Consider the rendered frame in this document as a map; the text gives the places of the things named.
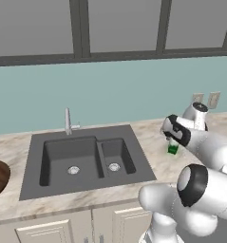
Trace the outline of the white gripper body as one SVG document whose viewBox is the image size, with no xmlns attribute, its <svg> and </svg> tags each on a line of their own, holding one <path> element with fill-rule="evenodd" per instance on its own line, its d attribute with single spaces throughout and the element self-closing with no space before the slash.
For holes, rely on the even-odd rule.
<svg viewBox="0 0 227 243">
<path fill-rule="evenodd" d="M 179 141 L 181 139 L 181 131 L 180 125 L 177 122 L 177 115 L 169 115 L 163 121 L 161 132 L 165 135 L 168 139 L 174 139 Z"/>
</svg>

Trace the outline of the dark grey double sink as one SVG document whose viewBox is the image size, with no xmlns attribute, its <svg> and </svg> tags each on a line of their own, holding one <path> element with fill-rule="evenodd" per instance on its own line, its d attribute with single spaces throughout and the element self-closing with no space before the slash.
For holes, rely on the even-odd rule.
<svg viewBox="0 0 227 243">
<path fill-rule="evenodd" d="M 35 199 L 154 180 L 130 125 L 31 137 L 20 198 Z"/>
</svg>

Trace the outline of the green carton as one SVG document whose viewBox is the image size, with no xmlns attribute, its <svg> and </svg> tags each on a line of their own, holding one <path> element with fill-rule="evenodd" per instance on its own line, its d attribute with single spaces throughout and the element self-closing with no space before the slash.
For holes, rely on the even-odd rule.
<svg viewBox="0 0 227 243">
<path fill-rule="evenodd" d="M 169 142 L 167 152 L 172 155 L 176 155 L 179 150 L 179 144 L 177 142 Z"/>
</svg>

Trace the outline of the silver tap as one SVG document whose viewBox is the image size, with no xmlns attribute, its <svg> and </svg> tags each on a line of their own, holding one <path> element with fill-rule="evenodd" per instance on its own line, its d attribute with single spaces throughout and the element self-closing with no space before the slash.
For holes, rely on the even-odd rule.
<svg viewBox="0 0 227 243">
<path fill-rule="evenodd" d="M 65 131 L 68 135 L 72 134 L 73 129 L 79 129 L 81 125 L 79 123 L 72 125 L 70 121 L 70 111 L 67 107 L 65 110 Z"/>
</svg>

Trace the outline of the cream cupboard door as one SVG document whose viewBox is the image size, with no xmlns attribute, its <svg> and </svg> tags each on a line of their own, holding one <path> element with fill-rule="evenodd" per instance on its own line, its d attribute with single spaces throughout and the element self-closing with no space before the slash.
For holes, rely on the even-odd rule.
<svg viewBox="0 0 227 243">
<path fill-rule="evenodd" d="M 0 225 L 0 243 L 93 243 L 89 210 Z"/>
<path fill-rule="evenodd" d="M 104 243 L 139 243 L 151 218 L 138 202 L 93 209 L 94 243 L 100 243 L 100 235 Z"/>
</svg>

